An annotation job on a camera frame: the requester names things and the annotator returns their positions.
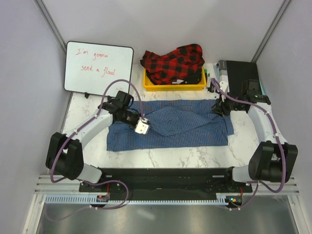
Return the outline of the blue checkered long sleeve shirt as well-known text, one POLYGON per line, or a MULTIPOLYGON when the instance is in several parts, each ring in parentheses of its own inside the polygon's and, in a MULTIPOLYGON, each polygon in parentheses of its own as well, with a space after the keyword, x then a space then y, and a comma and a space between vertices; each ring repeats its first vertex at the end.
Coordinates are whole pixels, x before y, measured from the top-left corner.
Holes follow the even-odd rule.
POLYGON ((211 113, 214 100, 155 100, 142 102, 150 123, 147 134, 116 122, 109 127, 107 150, 226 146, 234 134, 230 117, 211 113))

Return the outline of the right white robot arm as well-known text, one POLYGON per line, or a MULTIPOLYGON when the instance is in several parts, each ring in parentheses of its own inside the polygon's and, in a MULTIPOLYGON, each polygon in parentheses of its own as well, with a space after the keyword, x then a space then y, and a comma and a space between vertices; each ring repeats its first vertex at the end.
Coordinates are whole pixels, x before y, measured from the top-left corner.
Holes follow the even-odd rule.
POLYGON ((259 81, 250 79, 243 82, 241 94, 237 97, 230 95, 227 82, 218 82, 212 78, 211 83, 219 95, 211 112, 224 117, 232 111, 246 112, 253 122, 259 141, 248 165, 229 169, 230 175, 223 179, 224 188, 234 192, 241 186, 241 182, 287 183, 298 148, 282 136, 273 118, 271 101, 262 94, 259 81))

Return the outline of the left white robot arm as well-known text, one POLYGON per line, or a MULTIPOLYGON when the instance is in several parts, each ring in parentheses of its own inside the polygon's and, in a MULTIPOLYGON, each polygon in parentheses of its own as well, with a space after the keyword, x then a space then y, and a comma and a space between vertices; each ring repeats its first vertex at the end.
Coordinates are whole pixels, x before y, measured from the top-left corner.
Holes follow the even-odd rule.
POLYGON ((106 178, 102 177, 101 169, 84 162, 83 149, 115 122, 127 124, 137 134, 147 134, 149 120, 138 112, 130 111, 132 100, 133 96, 123 91, 118 91, 115 97, 106 96, 85 122, 65 134, 56 132, 51 136, 45 166, 50 169, 53 183, 60 181, 53 178, 54 173, 58 173, 69 180, 88 181, 97 192, 105 190, 106 178))

